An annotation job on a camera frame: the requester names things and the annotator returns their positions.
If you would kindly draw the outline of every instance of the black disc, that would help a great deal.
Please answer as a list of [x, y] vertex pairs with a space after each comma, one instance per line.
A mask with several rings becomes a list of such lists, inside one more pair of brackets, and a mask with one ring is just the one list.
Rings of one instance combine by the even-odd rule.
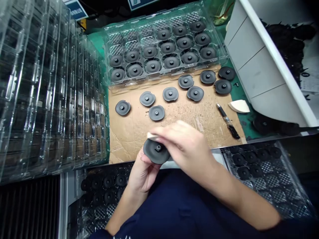
[[259, 165], [252, 165], [249, 167], [250, 173], [254, 178], [259, 178], [263, 176], [263, 170]]
[[238, 168], [237, 172], [241, 180], [247, 180], [251, 177], [249, 169], [247, 167]]
[[178, 99], [178, 90], [175, 87], [168, 87], [163, 90], [163, 98], [167, 102]]
[[140, 59], [140, 53], [138, 51], [129, 51], [126, 53], [126, 61], [128, 63], [137, 62]]
[[205, 46], [211, 42], [211, 39], [206, 33], [200, 33], [195, 36], [195, 42], [197, 43], [197, 45]]
[[125, 77], [125, 71], [123, 69], [114, 69], [111, 74], [111, 81], [121, 81]]
[[210, 60], [216, 57], [216, 51], [211, 47], [202, 48], [199, 54], [204, 60]]
[[216, 74], [214, 71], [206, 70], [200, 73], [200, 81], [204, 84], [214, 84], [216, 81]]
[[126, 102], [125, 100], [119, 101], [115, 106], [115, 111], [121, 115], [126, 115], [131, 109], [130, 103]]
[[184, 64], [193, 64], [198, 62], [198, 56], [193, 52], [187, 52], [181, 56], [181, 60]]
[[146, 107], [151, 106], [155, 102], [155, 95], [150, 91], [145, 91], [140, 96], [140, 103]]
[[204, 97], [204, 91], [198, 86], [192, 86], [187, 91], [187, 97], [193, 101], [200, 101]]
[[178, 84], [183, 89], [188, 89], [194, 85], [194, 80], [191, 75], [183, 75], [178, 78]]
[[161, 53], [168, 55], [172, 54], [175, 51], [175, 44], [172, 42], [163, 43], [160, 47]]
[[190, 24], [190, 29], [193, 32], [201, 32], [205, 30], [206, 26], [202, 21], [193, 22]]
[[119, 67], [123, 63], [123, 57], [121, 55], [112, 56], [110, 59], [111, 67]]
[[192, 46], [193, 42], [189, 37], [182, 37], [177, 40], [177, 45], [180, 49], [186, 50]]
[[170, 154], [163, 144], [150, 139], [145, 141], [143, 151], [155, 164], [163, 164], [170, 158]]
[[277, 148], [277, 147], [271, 147], [269, 149], [269, 153], [274, 158], [280, 158], [281, 155], [282, 155], [281, 150], [279, 148]]
[[218, 75], [221, 79], [232, 81], [236, 76], [236, 72], [233, 68], [223, 66], [220, 68]]
[[175, 68], [178, 66], [179, 66], [179, 60], [174, 56], [168, 57], [164, 60], [164, 68], [165, 69], [171, 69], [171, 68]]
[[158, 40], [168, 40], [170, 38], [170, 31], [168, 29], [162, 29], [157, 32]]
[[127, 73], [130, 77], [137, 77], [142, 75], [143, 68], [139, 64], [134, 64], [127, 69]]
[[232, 91], [232, 84], [228, 80], [218, 80], [215, 82], [215, 90], [220, 95], [227, 95]]
[[245, 158], [241, 154], [234, 154], [233, 161], [236, 166], [244, 166], [245, 165]]
[[185, 26], [177, 26], [173, 28], [173, 33], [175, 36], [183, 37], [187, 34], [187, 28]]
[[157, 50], [153, 46], [148, 46], [143, 49], [143, 56], [146, 59], [154, 58], [157, 54]]

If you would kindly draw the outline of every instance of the pen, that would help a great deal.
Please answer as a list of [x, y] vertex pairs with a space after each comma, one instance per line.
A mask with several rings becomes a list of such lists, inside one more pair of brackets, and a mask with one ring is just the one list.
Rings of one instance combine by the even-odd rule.
[[232, 133], [232, 136], [235, 138], [235, 139], [240, 139], [237, 131], [235, 130], [234, 126], [232, 125], [232, 123], [230, 122], [229, 118], [227, 117], [225, 111], [223, 110], [223, 108], [220, 106], [220, 104], [217, 103], [217, 107], [218, 107], [218, 110], [219, 112], [221, 113], [222, 117], [224, 118], [230, 132]]

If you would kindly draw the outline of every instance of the white plastic container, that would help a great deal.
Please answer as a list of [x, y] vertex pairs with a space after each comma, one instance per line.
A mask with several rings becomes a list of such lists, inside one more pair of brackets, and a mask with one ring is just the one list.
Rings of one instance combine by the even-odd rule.
[[[319, 126], [319, 95], [305, 99], [260, 19], [268, 24], [313, 22], [302, 1], [236, 1], [225, 45], [250, 103], [270, 118]], [[304, 69], [316, 72], [311, 68], [319, 66], [318, 34], [305, 44]]]

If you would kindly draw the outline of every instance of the person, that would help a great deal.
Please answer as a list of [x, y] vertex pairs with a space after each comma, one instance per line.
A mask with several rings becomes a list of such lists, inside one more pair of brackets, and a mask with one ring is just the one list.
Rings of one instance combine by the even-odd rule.
[[91, 239], [304, 235], [300, 221], [284, 223], [268, 201], [219, 164], [204, 135], [189, 124], [179, 120], [150, 133], [159, 136], [156, 141], [168, 149], [180, 170], [159, 173], [161, 165], [141, 149], [105, 230]]

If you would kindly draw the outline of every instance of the cardboard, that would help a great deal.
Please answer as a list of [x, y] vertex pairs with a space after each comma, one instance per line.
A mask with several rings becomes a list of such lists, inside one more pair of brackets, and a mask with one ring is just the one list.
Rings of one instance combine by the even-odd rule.
[[[218, 77], [218, 67], [205, 70], [214, 70]], [[161, 84], [149, 85], [143, 89], [134, 89], [122, 94], [112, 94], [109, 91], [109, 115], [110, 115], [110, 164], [133, 161], [147, 139], [148, 131], [156, 126], [166, 126], [177, 120], [183, 120], [202, 132], [211, 148], [227, 147], [245, 144], [245, 134], [239, 122], [237, 113], [228, 107], [232, 101], [231, 95], [219, 96], [215, 93], [214, 86], [207, 86], [200, 82], [199, 74], [203, 70], [194, 72], [194, 85], [204, 90], [204, 97], [199, 102], [187, 98], [187, 90], [179, 87], [178, 79], [181, 75], [171, 76], [171, 81]], [[175, 102], [166, 102], [163, 98], [163, 90], [167, 87], [175, 87], [179, 97]], [[151, 91], [156, 100], [153, 104], [161, 105], [165, 109], [165, 117], [160, 122], [152, 121], [149, 116], [149, 108], [140, 103], [140, 95], [144, 91]], [[131, 104], [131, 111], [126, 116], [120, 116], [115, 112], [115, 106], [120, 100]], [[227, 116], [232, 121], [241, 139], [232, 137], [224, 119], [217, 109], [219, 103]]]

